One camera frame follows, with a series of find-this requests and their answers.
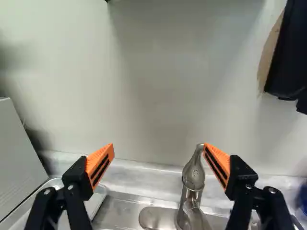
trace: stainless steel sink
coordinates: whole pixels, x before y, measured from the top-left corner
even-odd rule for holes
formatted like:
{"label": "stainless steel sink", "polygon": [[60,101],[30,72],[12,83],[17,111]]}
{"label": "stainless steel sink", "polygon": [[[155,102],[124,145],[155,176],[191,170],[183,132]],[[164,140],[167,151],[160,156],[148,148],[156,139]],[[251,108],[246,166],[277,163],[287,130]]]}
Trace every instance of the stainless steel sink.
{"label": "stainless steel sink", "polygon": [[[175,230],[174,217],[179,203],[109,191],[93,220],[95,230],[143,230],[139,223],[139,214],[145,207],[163,207],[163,219],[159,224],[165,230]],[[228,221],[227,209],[201,207],[214,230],[224,230]]]}

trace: faucet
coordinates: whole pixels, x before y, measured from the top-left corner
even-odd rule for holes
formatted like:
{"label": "faucet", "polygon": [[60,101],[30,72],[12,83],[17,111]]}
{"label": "faucet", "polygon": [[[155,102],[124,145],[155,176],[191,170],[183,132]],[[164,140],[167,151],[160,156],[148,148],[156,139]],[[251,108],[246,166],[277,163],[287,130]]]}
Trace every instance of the faucet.
{"label": "faucet", "polygon": [[201,194],[205,187],[205,171],[201,164],[204,144],[198,144],[193,156],[182,170],[182,193],[176,216],[179,230],[211,230],[200,209]]}
{"label": "faucet", "polygon": [[205,186],[205,171],[201,164],[204,144],[198,144],[192,158],[182,170],[182,194],[179,209],[145,207],[139,223],[146,230],[212,230],[200,209]]}

